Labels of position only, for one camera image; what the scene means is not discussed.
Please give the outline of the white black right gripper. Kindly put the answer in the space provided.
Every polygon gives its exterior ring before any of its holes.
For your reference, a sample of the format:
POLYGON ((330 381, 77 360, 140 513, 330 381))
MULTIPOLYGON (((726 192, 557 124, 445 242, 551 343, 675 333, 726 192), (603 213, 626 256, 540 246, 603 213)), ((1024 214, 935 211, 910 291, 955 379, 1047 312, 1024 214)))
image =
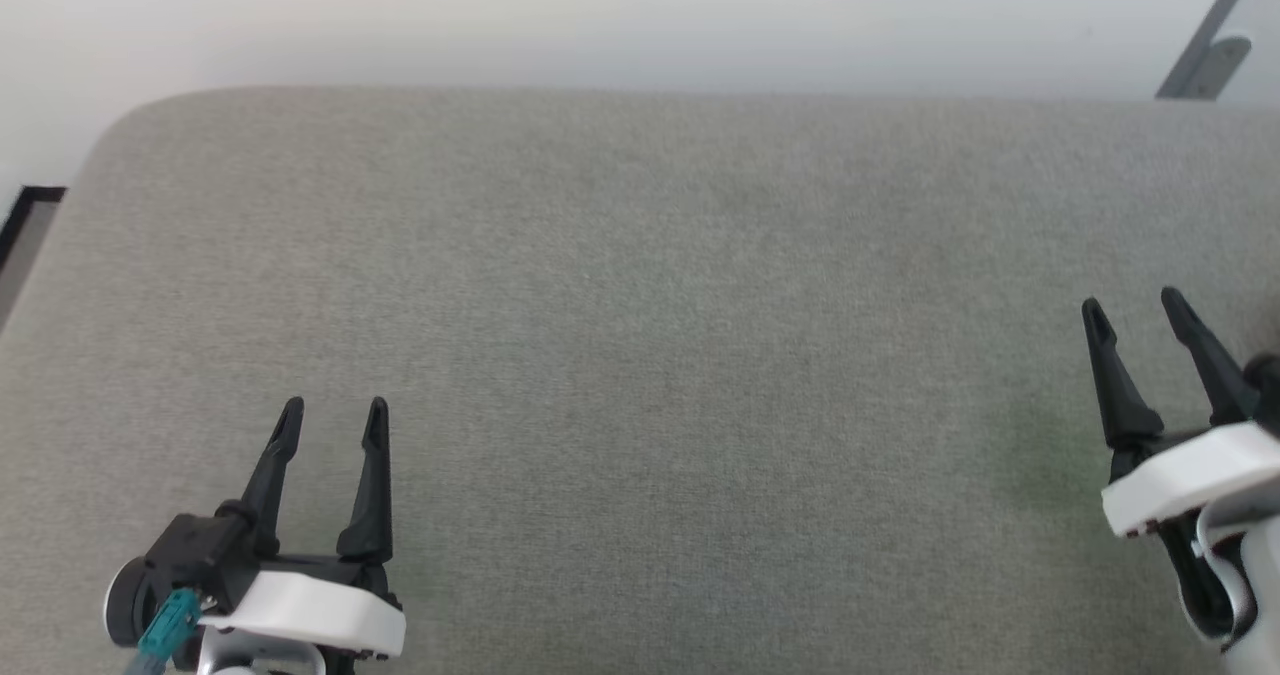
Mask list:
MULTIPOLYGON (((1260 393, 1185 296, 1164 287, 1160 298, 1193 359, 1216 428, 1105 487, 1103 515, 1116 537, 1160 541, 1183 611, 1202 642, 1276 646, 1277 437, 1244 423, 1260 393)), ((1098 300, 1082 304, 1082 320, 1106 446, 1156 441, 1164 420, 1140 397, 1098 300)))

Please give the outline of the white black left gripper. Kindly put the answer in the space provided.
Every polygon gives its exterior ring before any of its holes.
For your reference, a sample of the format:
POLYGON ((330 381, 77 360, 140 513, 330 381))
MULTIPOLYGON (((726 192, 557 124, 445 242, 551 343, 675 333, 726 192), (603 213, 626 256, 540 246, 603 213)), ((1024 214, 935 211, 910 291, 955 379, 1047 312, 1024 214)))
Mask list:
MULTIPOLYGON (((253 510, 253 549, 276 556, 276 524, 285 470, 305 416, 291 397, 255 465, 241 501, 253 510)), ((361 438, 364 464, 338 556, 250 556, 201 564, 195 589, 212 599, 200 619, 197 674, 251 674, 271 661, 306 674, 352 674, 364 660, 401 657, 407 633, 402 605, 390 589, 393 556, 390 424, 378 396, 361 438)))

